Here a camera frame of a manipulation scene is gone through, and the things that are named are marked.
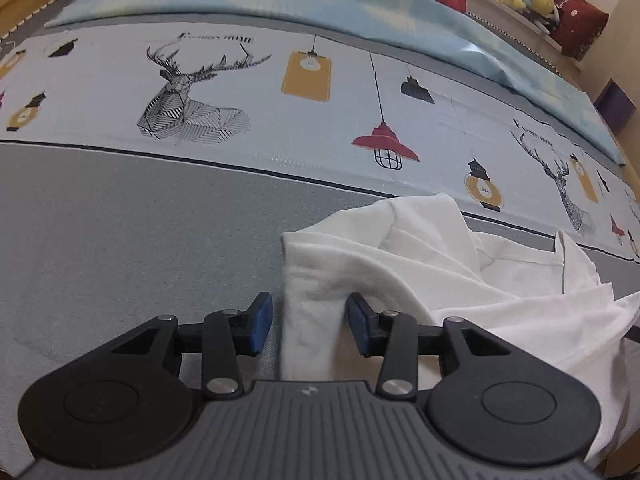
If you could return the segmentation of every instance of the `bed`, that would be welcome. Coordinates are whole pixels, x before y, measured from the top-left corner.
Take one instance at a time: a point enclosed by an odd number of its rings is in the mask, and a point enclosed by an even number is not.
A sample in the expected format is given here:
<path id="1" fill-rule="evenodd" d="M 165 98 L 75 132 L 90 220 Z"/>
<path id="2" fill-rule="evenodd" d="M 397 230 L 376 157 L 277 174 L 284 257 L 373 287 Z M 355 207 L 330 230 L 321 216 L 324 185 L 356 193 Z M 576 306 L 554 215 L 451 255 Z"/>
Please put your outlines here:
<path id="1" fill-rule="evenodd" d="M 0 53 L 9 472 L 31 461 L 30 383 L 158 313 L 196 322 L 260 290 L 281 308 L 280 234 L 341 209 L 446 192 L 473 230 L 551 250 L 562 229 L 617 298 L 640 288 L 640 209 L 595 111 L 465 16 L 438 38 L 450 9 L 415 0 L 69 2 Z M 247 380 L 278 376 L 278 327 Z"/>

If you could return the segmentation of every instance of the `black circular mount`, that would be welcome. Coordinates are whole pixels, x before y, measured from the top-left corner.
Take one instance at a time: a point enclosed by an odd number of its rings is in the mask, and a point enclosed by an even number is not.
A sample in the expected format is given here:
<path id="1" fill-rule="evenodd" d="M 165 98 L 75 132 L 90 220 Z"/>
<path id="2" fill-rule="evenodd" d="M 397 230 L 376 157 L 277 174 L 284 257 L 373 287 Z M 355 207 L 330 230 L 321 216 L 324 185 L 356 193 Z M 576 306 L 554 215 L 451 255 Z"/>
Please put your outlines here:
<path id="1" fill-rule="evenodd" d="M 190 390 L 146 356 L 106 354 L 34 383 L 18 407 L 34 452 L 82 468 L 108 468 L 157 454 L 185 430 Z"/>
<path id="2" fill-rule="evenodd" d="M 541 467 L 584 457 L 600 425 L 595 396 L 532 356 L 512 362 L 476 358 L 444 377 L 426 406 L 435 429 L 493 464 Z"/>

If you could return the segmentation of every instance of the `gray gripper base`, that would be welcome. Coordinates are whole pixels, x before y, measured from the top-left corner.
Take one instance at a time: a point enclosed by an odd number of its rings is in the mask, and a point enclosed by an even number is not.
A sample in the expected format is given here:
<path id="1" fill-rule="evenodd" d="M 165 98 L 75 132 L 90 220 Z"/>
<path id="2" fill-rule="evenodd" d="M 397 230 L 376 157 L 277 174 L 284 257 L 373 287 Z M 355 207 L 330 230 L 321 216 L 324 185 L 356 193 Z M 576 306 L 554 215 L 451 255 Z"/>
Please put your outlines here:
<path id="1" fill-rule="evenodd" d="M 593 480 L 584 464 L 494 468 L 432 435 L 414 405 L 361 381 L 257 381 L 210 402 L 191 431 L 157 456 L 109 470 L 36 462 L 21 480 Z"/>

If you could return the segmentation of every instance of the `yellow lamp illustration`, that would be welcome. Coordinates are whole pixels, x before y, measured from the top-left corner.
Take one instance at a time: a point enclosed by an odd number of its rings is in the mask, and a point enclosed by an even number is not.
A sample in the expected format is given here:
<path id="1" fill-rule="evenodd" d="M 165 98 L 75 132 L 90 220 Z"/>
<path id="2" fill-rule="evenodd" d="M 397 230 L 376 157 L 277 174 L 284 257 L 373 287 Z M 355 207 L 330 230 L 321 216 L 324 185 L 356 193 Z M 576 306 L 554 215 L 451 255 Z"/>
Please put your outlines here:
<path id="1" fill-rule="evenodd" d="M 26 126 L 33 121 L 38 115 L 38 109 L 40 103 L 44 101 L 44 92 L 36 95 L 31 101 L 24 107 L 20 108 L 15 114 L 9 118 L 6 130 L 8 132 L 17 132 L 20 128 Z"/>
<path id="2" fill-rule="evenodd" d="M 486 174 L 485 168 L 475 159 L 468 166 L 471 173 L 466 176 L 465 185 L 469 195 L 478 200 L 482 207 L 500 211 L 504 206 L 504 199 L 498 187 Z"/>
<path id="3" fill-rule="evenodd" d="M 0 79 L 6 76 L 9 71 L 22 60 L 26 52 L 26 50 L 17 50 L 12 53 L 2 65 L 0 65 Z"/>
<path id="4" fill-rule="evenodd" d="M 331 60 L 318 56 L 314 44 L 308 52 L 292 52 L 282 81 L 282 93 L 325 102 L 331 95 Z"/>
<path id="5" fill-rule="evenodd" d="M 574 167 L 575 173 L 578 175 L 578 180 L 580 180 L 580 184 L 582 185 L 582 189 L 584 190 L 584 194 L 587 196 L 589 200 L 592 202 L 598 203 L 598 196 L 596 195 L 596 190 L 593 187 L 593 183 L 589 178 L 589 174 L 587 170 L 584 169 L 584 166 L 578 160 L 578 158 L 572 153 L 571 154 L 571 164 Z"/>

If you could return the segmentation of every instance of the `lantern illustration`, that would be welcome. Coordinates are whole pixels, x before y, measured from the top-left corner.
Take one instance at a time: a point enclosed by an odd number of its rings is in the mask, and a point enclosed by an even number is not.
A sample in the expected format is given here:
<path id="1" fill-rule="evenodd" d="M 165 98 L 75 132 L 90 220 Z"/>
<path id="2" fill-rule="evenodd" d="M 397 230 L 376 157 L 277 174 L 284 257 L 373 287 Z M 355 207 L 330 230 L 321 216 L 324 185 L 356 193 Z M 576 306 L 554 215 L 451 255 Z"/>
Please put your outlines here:
<path id="1" fill-rule="evenodd" d="M 282 93 L 313 101 L 328 101 L 331 95 L 331 60 L 318 56 L 314 44 L 308 52 L 292 52 L 282 81 Z"/>
<path id="2" fill-rule="evenodd" d="M 613 231 L 613 234 L 616 235 L 618 243 L 622 245 L 622 237 L 625 236 L 626 233 L 622 229 L 620 229 L 620 227 L 618 227 L 616 221 L 613 219 L 613 216 L 611 217 L 611 230 Z"/>
<path id="3" fill-rule="evenodd" d="M 15 114 L 9 118 L 6 130 L 8 132 L 17 132 L 21 127 L 26 126 L 33 121 L 38 115 L 38 109 L 40 103 L 44 101 L 44 92 L 36 95 L 31 101 L 23 108 L 20 108 Z"/>
<path id="4" fill-rule="evenodd" d="M 63 57 L 74 49 L 74 43 L 78 41 L 78 38 L 71 40 L 68 43 L 60 46 L 57 50 L 49 54 L 49 57 Z"/>
<path id="5" fill-rule="evenodd" d="M 570 159 L 575 173 L 577 173 L 578 175 L 578 180 L 580 180 L 580 184 L 582 186 L 582 189 L 584 190 L 584 194 L 592 202 L 598 203 L 598 196 L 596 195 L 596 190 L 591 183 L 591 179 L 589 178 L 587 170 L 584 169 L 584 166 L 582 165 L 580 160 L 578 160 L 578 158 L 573 153 L 571 154 Z"/>
<path id="6" fill-rule="evenodd" d="M 405 63 L 406 70 L 409 73 L 409 77 L 407 77 L 406 81 L 400 85 L 400 91 L 409 97 L 413 97 L 415 99 L 420 99 L 420 101 L 425 101 L 427 103 L 431 103 L 434 105 L 433 98 L 429 91 L 426 88 L 420 86 L 417 79 L 414 79 L 411 76 L 411 72 L 409 70 L 409 65 Z"/>
<path id="7" fill-rule="evenodd" d="M 0 66 L 0 79 L 6 76 L 14 66 L 16 66 L 26 54 L 26 50 L 18 50 L 8 57 L 4 65 Z"/>
<path id="8" fill-rule="evenodd" d="M 504 206 L 504 199 L 498 187 L 486 174 L 485 168 L 475 159 L 468 166 L 471 172 L 465 178 L 465 186 L 469 195 L 478 200 L 482 207 L 500 211 Z"/>
<path id="9" fill-rule="evenodd" d="M 640 258 L 640 254 L 638 254 L 638 248 L 636 247 L 636 243 L 634 242 L 634 238 L 631 235 L 631 231 L 627 231 L 627 233 L 629 234 L 629 241 L 631 243 L 631 248 L 634 250 L 634 254 Z"/>
<path id="10" fill-rule="evenodd" d="M 378 76 L 376 69 L 373 67 L 373 57 L 369 52 L 371 59 L 371 68 L 373 69 L 373 77 L 376 81 L 376 91 L 378 93 L 378 105 L 380 106 L 381 122 L 379 126 L 373 128 L 370 136 L 361 136 L 353 140 L 354 146 L 362 146 L 363 148 L 372 148 L 376 162 L 382 168 L 388 170 L 401 170 L 402 158 L 410 158 L 411 160 L 420 161 L 418 155 L 411 148 L 405 146 L 398 140 L 398 136 L 385 123 L 385 116 L 382 112 L 382 101 L 380 100 L 380 88 L 378 88 Z"/>

